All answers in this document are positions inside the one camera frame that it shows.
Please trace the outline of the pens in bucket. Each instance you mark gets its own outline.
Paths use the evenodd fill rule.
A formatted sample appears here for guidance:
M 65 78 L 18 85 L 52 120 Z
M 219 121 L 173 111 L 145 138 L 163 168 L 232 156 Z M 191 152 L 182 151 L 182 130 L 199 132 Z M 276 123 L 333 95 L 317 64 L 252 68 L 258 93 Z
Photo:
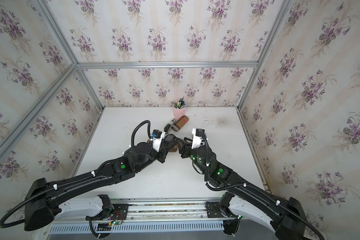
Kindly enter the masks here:
M 178 101 L 172 102 L 172 107 L 175 109 L 183 109 L 186 106 L 184 98 L 180 98 Z

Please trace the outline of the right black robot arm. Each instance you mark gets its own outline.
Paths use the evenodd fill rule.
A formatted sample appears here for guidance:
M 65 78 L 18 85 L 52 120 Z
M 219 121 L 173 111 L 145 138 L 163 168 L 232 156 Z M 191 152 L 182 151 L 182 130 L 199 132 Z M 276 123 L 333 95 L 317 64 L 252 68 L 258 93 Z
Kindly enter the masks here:
M 191 159 L 194 169 L 204 176 L 206 187 L 214 192 L 224 192 L 220 210 L 227 217 L 236 216 L 238 221 L 246 217 L 263 222 L 279 240 L 304 240 L 306 229 L 318 239 L 324 239 L 308 221 L 297 199 L 291 197 L 287 200 L 272 195 L 220 163 L 203 129 L 195 129 L 192 139 L 179 139 L 178 146 L 181 157 Z

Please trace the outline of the aluminium mounting rail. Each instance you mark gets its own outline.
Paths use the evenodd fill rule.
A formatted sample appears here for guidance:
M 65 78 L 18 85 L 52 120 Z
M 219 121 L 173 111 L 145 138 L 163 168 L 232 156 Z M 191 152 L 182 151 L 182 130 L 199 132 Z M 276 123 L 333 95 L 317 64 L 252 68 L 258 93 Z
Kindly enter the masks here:
M 60 205 L 62 213 L 54 222 L 38 230 L 36 240 L 45 240 L 57 234 L 97 234 L 114 233 L 163 233 L 185 231 L 223 231 L 235 235 L 239 225 L 252 221 L 246 217 L 239 221 L 235 218 L 208 218 L 205 202 L 219 200 L 118 200 L 111 201 L 107 196 L 89 199 L 72 199 Z M 112 209 L 112 204 L 129 204 L 126 220 L 123 221 L 86 221 L 86 216 L 94 217 L 104 209 Z M 263 222 L 255 222 L 267 230 Z

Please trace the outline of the wooden watch stand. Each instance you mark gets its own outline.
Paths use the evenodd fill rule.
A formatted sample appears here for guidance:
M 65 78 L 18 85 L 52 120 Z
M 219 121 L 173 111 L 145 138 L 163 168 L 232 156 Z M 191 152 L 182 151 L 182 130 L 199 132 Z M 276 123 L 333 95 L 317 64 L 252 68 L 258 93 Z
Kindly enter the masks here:
M 169 153 L 175 153 L 179 150 L 179 145 L 174 146 L 172 149 L 168 150 Z

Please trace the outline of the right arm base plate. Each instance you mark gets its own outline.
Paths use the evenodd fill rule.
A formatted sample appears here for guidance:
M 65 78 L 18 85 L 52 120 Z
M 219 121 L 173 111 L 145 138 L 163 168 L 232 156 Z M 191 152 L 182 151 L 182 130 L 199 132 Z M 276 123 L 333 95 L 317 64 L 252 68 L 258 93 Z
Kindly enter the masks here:
M 218 201 L 205 202 L 205 208 L 208 218 L 243 218 L 243 216 L 235 215 L 227 206 L 220 204 Z

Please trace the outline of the pink pen bucket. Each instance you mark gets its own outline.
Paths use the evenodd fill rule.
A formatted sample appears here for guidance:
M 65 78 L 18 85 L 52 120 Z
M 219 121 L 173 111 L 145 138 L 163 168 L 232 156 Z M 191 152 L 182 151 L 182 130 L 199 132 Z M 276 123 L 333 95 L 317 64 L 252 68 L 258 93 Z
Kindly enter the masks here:
M 179 119 L 181 118 L 182 116 L 184 116 L 186 114 L 186 108 L 183 107 L 183 108 L 177 108 L 177 107 L 173 107 L 173 116 L 175 119 Z

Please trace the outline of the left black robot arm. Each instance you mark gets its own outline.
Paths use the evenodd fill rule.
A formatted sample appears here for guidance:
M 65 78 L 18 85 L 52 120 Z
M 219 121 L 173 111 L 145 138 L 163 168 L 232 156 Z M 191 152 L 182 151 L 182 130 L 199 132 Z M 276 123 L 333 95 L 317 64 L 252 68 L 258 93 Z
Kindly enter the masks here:
M 47 182 L 45 178 L 34 181 L 25 199 L 0 219 L 0 228 L 19 224 L 24 224 L 25 231 L 43 228 L 62 213 L 60 205 L 64 202 L 131 179 L 155 161 L 164 163 L 178 139 L 173 134 L 152 131 L 150 124 L 145 120 L 133 130 L 131 146 L 121 157 L 107 160 L 91 172 L 59 181 Z

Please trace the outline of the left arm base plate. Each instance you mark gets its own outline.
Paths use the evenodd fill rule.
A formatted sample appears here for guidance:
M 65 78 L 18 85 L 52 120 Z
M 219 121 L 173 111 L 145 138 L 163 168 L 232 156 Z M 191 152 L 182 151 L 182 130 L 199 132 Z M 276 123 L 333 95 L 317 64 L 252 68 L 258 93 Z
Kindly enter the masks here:
M 86 221 L 92 219 L 92 221 L 123 221 L 126 220 L 129 204 L 112 204 L 112 209 L 104 209 L 94 217 L 86 216 Z

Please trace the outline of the black sport watch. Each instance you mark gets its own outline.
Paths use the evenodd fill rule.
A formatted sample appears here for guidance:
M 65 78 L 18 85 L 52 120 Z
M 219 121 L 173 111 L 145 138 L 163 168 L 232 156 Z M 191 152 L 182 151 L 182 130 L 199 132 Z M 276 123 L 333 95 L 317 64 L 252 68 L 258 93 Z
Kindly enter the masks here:
M 178 144 L 178 138 L 173 134 L 165 136 L 164 140 L 167 147 L 174 148 Z

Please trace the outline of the black and beige stapler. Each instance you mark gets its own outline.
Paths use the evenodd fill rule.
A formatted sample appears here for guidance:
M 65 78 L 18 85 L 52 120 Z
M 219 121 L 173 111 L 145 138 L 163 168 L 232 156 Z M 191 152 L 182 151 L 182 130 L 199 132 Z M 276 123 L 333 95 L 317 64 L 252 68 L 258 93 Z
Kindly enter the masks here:
M 164 128 L 164 132 L 166 134 L 169 134 L 172 131 L 172 127 L 174 125 L 174 123 L 176 122 L 176 119 L 173 118 Z

